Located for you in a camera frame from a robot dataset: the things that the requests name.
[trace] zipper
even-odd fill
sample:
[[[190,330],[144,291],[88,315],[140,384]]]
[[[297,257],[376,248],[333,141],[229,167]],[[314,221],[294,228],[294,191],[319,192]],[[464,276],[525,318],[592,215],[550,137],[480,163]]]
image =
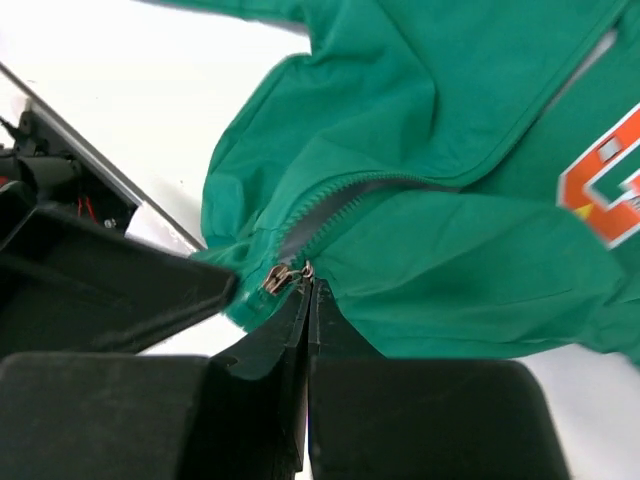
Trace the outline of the zipper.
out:
[[[382,188],[402,187],[453,192],[459,189],[429,183],[407,175],[370,173],[332,183],[309,199],[290,217],[276,243],[279,245],[274,267],[262,283],[262,291],[277,297],[292,284],[313,281],[315,271],[308,257],[331,228],[358,206],[364,195]]]

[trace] white background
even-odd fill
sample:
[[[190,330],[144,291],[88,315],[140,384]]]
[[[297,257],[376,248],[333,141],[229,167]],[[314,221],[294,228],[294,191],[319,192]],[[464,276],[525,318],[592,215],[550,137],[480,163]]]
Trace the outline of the white background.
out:
[[[224,128],[270,68],[308,48],[301,34],[128,0],[0,0],[0,59],[194,235]],[[0,81],[0,113],[22,104]],[[211,355],[242,335],[217,317],[155,351]],[[574,478],[640,479],[638,371],[577,346],[525,363]]]

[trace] zipper pull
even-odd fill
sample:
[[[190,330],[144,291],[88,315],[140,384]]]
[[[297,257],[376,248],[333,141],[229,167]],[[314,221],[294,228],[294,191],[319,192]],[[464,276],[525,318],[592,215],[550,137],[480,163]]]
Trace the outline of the zipper pull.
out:
[[[307,260],[300,270],[292,270],[289,265],[281,263],[271,269],[262,283],[262,288],[270,295],[279,295],[288,285],[301,280],[311,280],[314,275],[313,266]]]

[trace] green hoodie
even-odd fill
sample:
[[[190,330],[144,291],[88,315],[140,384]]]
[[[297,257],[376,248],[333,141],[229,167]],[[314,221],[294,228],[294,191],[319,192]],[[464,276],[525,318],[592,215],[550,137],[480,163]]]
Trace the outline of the green hoodie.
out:
[[[206,179],[196,258],[240,274],[239,325],[264,322],[309,262],[388,356],[578,342],[640,362],[640,149],[633,122],[614,128],[640,100],[639,0],[176,3],[311,36]],[[543,114],[614,27],[615,47]],[[265,284],[274,274],[290,282]]]

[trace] orange logo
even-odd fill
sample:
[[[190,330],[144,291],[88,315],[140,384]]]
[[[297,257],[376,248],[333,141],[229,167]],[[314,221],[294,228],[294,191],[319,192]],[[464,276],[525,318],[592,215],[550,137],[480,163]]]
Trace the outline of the orange logo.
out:
[[[558,205],[615,248],[640,231],[640,103],[560,176]]]

